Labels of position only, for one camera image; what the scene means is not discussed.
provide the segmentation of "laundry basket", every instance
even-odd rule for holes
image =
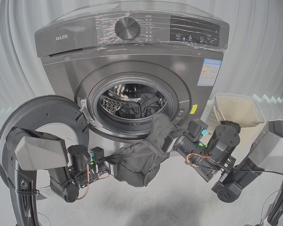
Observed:
[[[207,144],[215,128],[221,121],[233,121],[240,124],[239,134],[241,142],[235,150],[241,150],[245,144],[265,125],[264,116],[252,97],[238,94],[217,93],[214,105],[207,119],[208,132],[202,142]]]

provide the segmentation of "label sticker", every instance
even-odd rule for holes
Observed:
[[[114,176],[113,165],[110,165],[110,171],[111,171],[111,175]]]
[[[196,112],[197,107],[198,107],[198,105],[194,104],[190,114],[194,114]]]
[[[198,86],[214,86],[222,60],[204,59]]]
[[[177,138],[174,138],[174,139],[173,139],[173,141],[172,141],[171,145],[169,146],[167,152],[170,152],[170,151],[171,151],[171,149],[173,148],[173,145],[175,144],[176,140],[177,140]]]

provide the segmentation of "copper braided cable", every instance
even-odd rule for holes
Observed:
[[[99,178],[98,181],[99,181],[99,180],[103,180],[103,179],[107,179],[109,176],[110,176],[110,174],[108,173],[108,176],[107,176],[107,177]]]
[[[187,155],[186,161],[187,161],[187,163],[188,163],[190,166],[192,166],[192,167],[200,167],[200,166],[199,166],[199,165],[196,165],[196,164],[190,163],[189,157],[190,157],[191,155],[196,155],[196,156],[199,156],[199,157],[202,157],[202,158],[210,158],[210,155],[199,155],[199,154],[196,154],[196,153],[190,153],[190,154]]]
[[[88,189],[89,189],[89,166],[88,166],[88,164],[87,164],[87,189],[86,189],[84,195],[83,195],[82,197],[80,197],[80,198],[77,198],[77,200],[81,200],[81,199],[83,199],[84,197],[86,197],[86,195],[87,195],[87,193],[88,193]]]

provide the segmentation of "qr code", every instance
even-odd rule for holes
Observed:
[[[219,69],[219,67],[217,67],[217,66],[211,66],[210,73],[211,74],[216,74],[218,69]]]

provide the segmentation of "wire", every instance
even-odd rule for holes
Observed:
[[[17,193],[23,196],[33,196],[33,195],[39,195],[39,190],[35,190],[35,191],[21,191],[15,188],[15,186],[13,185],[13,183],[10,181],[10,179],[8,178],[8,182],[10,187]]]
[[[283,173],[278,173],[278,172],[275,172],[275,171],[269,171],[269,170],[238,170],[238,169],[235,169],[235,166],[234,167],[234,170],[238,171],[238,172],[250,172],[250,173],[275,173],[275,174],[278,174],[278,175],[282,175],[283,176]]]
[[[38,214],[41,214],[41,215],[43,215],[43,216],[45,216],[44,214],[42,214],[42,213],[39,213],[39,212],[37,212]],[[48,220],[49,220],[49,218],[47,217],[47,216],[45,216]],[[49,223],[50,223],[50,226],[51,226],[51,221],[49,220]]]
[[[263,211],[264,204],[263,204],[263,206],[262,206],[262,210],[261,210],[260,222],[262,221],[262,211]]]
[[[87,189],[86,189],[84,195],[80,198],[77,198],[77,200],[83,199],[84,197],[86,197],[86,195],[88,193],[88,189],[89,189],[89,165],[88,164],[87,164],[87,183],[88,183],[88,185],[87,185]]]
[[[99,178],[98,181],[99,180],[103,180],[103,179],[107,179],[110,176],[110,174],[108,172],[106,172],[106,173],[108,174],[108,176],[107,177],[103,177],[103,178]]]
[[[75,181],[72,181],[73,183],[75,183],[75,184],[79,184],[79,185],[88,185],[88,184],[91,184],[92,182],[95,182],[95,181],[97,181],[96,179],[93,179],[93,180],[91,180],[90,182],[88,182],[88,183],[78,183],[78,182],[75,182]]]
[[[190,154],[187,155],[186,161],[187,161],[187,163],[188,163],[190,166],[192,166],[192,167],[201,167],[201,166],[198,165],[198,164],[192,164],[192,163],[190,163],[189,157],[190,157],[191,155],[196,155],[196,156],[199,156],[199,157],[202,157],[202,158],[211,158],[210,155],[199,155],[199,154],[196,154],[196,153],[190,153]]]

